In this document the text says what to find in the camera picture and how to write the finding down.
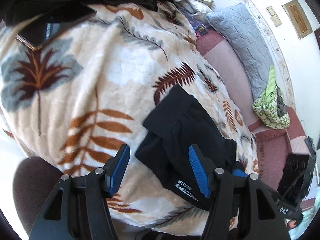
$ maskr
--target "printed logo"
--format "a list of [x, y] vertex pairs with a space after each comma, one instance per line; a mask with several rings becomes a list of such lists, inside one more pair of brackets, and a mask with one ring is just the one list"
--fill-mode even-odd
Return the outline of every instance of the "printed logo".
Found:
[[286, 213], [288, 212], [288, 209], [287, 209], [287, 208], [284, 208], [284, 207], [281, 207], [279, 211], [280, 211], [280, 213], [282, 213], [282, 214], [286, 214]]
[[189, 197], [193, 198], [194, 200], [198, 201], [192, 194], [192, 188], [189, 187], [187, 184], [182, 182], [181, 180], [178, 180], [176, 183], [176, 187], [180, 189], [183, 193], [187, 194]]

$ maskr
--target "person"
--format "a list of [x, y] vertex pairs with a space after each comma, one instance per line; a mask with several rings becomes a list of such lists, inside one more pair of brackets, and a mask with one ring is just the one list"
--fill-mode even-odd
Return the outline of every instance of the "person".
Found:
[[301, 213], [298, 219], [296, 219], [296, 220], [291, 219], [288, 222], [285, 221], [285, 224], [287, 226], [288, 231], [290, 231], [291, 229], [294, 229], [298, 225], [300, 225], [302, 220], [303, 220], [303, 214]]

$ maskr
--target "metal screw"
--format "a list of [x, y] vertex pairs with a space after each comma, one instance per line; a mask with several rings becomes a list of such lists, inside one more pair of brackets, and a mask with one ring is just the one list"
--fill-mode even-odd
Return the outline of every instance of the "metal screw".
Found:
[[103, 171], [104, 171], [103, 168], [96, 168], [94, 173], [95, 174], [101, 174], [101, 173], [103, 173]]
[[69, 174], [63, 174], [63, 175], [61, 176], [61, 179], [62, 179], [62, 180], [68, 180], [69, 178], [70, 178]]
[[215, 171], [216, 171], [217, 174], [223, 174], [224, 173], [223, 168], [216, 168]]
[[252, 179], [252, 180], [257, 180], [257, 179], [258, 179], [258, 175], [255, 174], [255, 173], [251, 173], [251, 174], [250, 174], [250, 179]]

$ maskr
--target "small wall plaque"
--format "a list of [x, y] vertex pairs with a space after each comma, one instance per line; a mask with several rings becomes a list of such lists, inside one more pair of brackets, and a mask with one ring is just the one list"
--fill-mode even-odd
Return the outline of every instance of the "small wall plaque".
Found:
[[298, 0], [293, 0], [289, 3], [286, 3], [282, 7], [289, 16], [299, 39], [302, 39], [308, 34], [312, 33], [310, 22]]

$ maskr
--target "dark hair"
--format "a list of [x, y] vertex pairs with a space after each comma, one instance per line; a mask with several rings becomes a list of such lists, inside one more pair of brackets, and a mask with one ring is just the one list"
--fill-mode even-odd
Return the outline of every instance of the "dark hair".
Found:
[[303, 220], [303, 214], [301, 213], [299, 218], [295, 222], [296, 227], [301, 224], [302, 220]]

